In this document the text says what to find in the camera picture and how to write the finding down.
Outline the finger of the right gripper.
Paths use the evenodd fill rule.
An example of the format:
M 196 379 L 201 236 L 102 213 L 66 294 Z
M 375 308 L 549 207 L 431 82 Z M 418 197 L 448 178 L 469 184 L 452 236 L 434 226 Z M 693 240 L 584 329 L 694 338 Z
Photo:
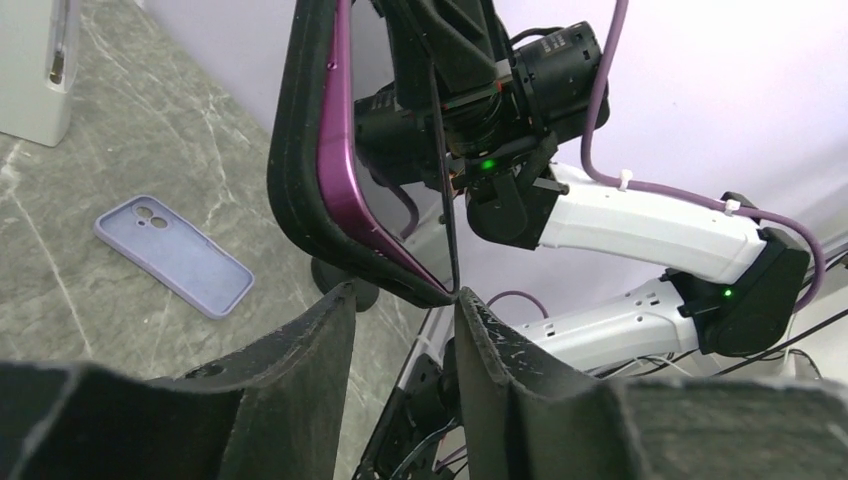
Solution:
M 491 1 L 374 1 L 389 35 L 399 96 L 428 96 L 430 69 L 442 95 L 495 81 L 508 39 Z

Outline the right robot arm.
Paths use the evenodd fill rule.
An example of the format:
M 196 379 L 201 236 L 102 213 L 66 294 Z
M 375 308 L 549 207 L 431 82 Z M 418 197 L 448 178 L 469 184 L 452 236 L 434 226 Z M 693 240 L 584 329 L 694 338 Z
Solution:
M 455 223 L 525 251 L 575 250 L 654 268 L 609 299 L 523 325 L 594 369 L 698 350 L 748 357 L 779 342 L 817 258 L 746 198 L 643 187 L 585 158 L 608 119 L 590 24 L 507 33 L 488 2 L 344 1 L 345 173 L 356 237 L 441 294 L 460 279 Z

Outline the purple smartphone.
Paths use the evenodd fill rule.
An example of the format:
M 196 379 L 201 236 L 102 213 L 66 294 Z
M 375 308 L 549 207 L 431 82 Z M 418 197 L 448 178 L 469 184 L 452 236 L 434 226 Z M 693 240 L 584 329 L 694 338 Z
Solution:
M 400 23 L 375 1 L 338 1 L 316 173 L 330 217 L 378 257 L 451 293 L 458 273 L 448 158 L 434 84 L 401 99 Z

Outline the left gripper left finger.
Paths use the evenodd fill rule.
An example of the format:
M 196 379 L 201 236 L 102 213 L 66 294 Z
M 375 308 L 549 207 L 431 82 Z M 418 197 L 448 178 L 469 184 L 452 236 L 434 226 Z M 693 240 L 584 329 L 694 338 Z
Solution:
M 178 377 L 1 365 L 5 479 L 330 479 L 355 334 L 351 285 Z

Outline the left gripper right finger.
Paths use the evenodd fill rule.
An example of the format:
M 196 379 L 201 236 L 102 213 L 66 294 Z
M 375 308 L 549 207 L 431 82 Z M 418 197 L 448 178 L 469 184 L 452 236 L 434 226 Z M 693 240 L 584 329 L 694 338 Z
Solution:
M 780 377 L 598 380 L 455 303 L 473 479 L 843 479 L 847 389 Z

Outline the lavender phone case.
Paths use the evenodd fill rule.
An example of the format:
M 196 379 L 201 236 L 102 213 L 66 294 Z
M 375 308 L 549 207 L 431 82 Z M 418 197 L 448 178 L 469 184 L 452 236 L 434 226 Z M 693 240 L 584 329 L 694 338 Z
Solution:
M 100 215 L 94 234 L 210 319 L 229 315 L 254 274 L 174 210 L 137 195 Z

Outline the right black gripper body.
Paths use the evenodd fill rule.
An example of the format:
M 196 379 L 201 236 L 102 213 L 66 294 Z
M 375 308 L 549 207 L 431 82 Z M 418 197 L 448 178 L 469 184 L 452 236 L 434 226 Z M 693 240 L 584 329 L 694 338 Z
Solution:
M 557 145 L 557 59 L 514 56 L 505 76 L 463 94 L 400 97 L 393 71 L 354 72 L 356 171 L 366 193 L 519 193 L 546 177 Z

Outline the black phone dark case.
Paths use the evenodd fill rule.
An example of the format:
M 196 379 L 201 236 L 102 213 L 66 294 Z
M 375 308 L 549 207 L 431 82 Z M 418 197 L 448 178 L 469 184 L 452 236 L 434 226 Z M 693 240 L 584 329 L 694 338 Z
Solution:
M 316 159 L 335 15 L 333 1 L 295 5 L 267 164 L 273 216 L 312 257 L 419 308 L 449 305 L 453 294 L 349 238 L 331 219 L 320 193 Z

